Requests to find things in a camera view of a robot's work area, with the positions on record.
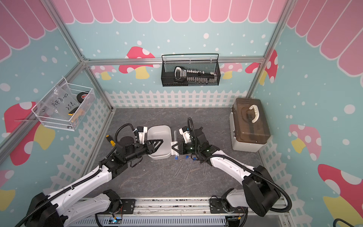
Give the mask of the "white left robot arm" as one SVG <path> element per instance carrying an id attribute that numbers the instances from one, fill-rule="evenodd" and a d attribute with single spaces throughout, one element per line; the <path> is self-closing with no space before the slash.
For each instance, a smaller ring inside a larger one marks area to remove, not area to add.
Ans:
<path id="1" fill-rule="evenodd" d="M 124 204 L 112 189 L 81 201 L 97 187 L 115 179 L 134 160 L 154 154 L 163 140 L 141 141 L 138 137 L 123 137 L 115 142 L 112 151 L 99 162 L 98 167 L 79 180 L 49 195 L 40 193 L 30 203 L 26 216 L 16 225 L 21 227 L 67 227 L 79 220 L 99 213 L 112 215 L 122 211 Z"/>

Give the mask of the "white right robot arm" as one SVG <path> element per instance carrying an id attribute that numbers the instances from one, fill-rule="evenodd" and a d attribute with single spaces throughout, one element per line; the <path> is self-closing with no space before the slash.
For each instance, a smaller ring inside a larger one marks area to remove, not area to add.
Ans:
<path id="1" fill-rule="evenodd" d="M 242 185 L 242 189 L 230 189 L 221 198 L 225 210 L 249 208 L 263 217 L 267 212 L 285 213 L 292 209 L 293 202 L 288 193 L 277 185 L 263 166 L 253 167 L 228 156 L 220 148 L 211 145 L 202 128 L 182 127 L 179 130 L 182 142 L 172 145 L 179 155 L 194 155 L 200 163 L 218 168 Z"/>

